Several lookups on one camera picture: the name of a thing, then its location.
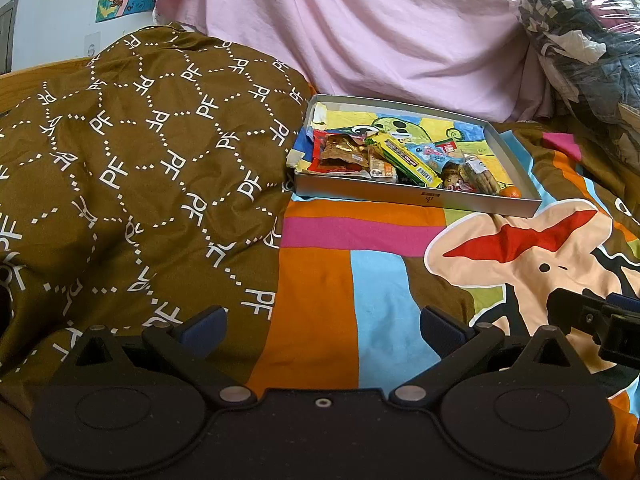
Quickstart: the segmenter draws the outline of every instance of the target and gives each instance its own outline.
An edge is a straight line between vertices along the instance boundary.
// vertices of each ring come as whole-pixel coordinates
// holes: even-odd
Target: metal bolt
[[[330,408],[332,404],[331,399],[316,399],[316,406],[318,408]]]
[[[413,386],[412,384],[400,386],[396,390],[396,397],[400,400],[405,400],[406,402],[423,400],[426,396],[427,392],[424,388],[421,388],[420,386]]]
[[[244,386],[227,386],[220,390],[220,399],[226,402],[245,402],[251,398],[251,390]]]
[[[153,320],[151,324],[156,328],[169,328],[171,326],[171,323],[167,321],[160,321],[159,319]]]

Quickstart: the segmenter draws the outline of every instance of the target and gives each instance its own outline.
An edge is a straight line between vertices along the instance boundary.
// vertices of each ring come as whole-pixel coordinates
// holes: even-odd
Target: clothes in plastic bag
[[[640,171],[639,0],[521,0],[518,12],[569,110]]]

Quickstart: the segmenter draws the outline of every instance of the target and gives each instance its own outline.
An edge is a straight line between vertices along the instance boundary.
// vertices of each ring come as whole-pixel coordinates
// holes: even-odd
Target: green cartoon character
[[[431,142],[429,134],[420,126],[408,123],[396,117],[382,117],[376,119],[372,126],[393,135],[400,142],[414,142],[425,144]]]

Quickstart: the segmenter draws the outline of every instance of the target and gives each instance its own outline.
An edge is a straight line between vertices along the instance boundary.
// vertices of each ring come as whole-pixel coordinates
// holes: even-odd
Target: gray cardboard box
[[[462,209],[482,213],[532,218],[540,203],[540,195],[525,170],[511,150],[500,138],[494,127],[486,121],[460,114],[417,105],[367,99],[360,97],[315,95],[308,106],[305,129],[311,126],[316,104],[323,103],[329,110],[375,112],[376,108],[397,110],[402,115],[428,116],[432,118],[464,121],[484,128],[484,138],[495,153],[507,174],[522,193],[522,198],[505,198],[447,189],[429,189],[404,184],[388,184],[355,178],[296,173],[296,194],[302,197],[342,198],[368,200],[371,202],[393,202],[447,209]]]

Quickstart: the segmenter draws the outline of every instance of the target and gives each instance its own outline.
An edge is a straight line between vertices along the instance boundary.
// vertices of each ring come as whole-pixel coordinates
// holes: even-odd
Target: wooden headboard
[[[43,81],[75,72],[86,66],[89,61],[89,57],[80,57],[0,75],[0,112],[11,110],[24,98],[33,95]]]

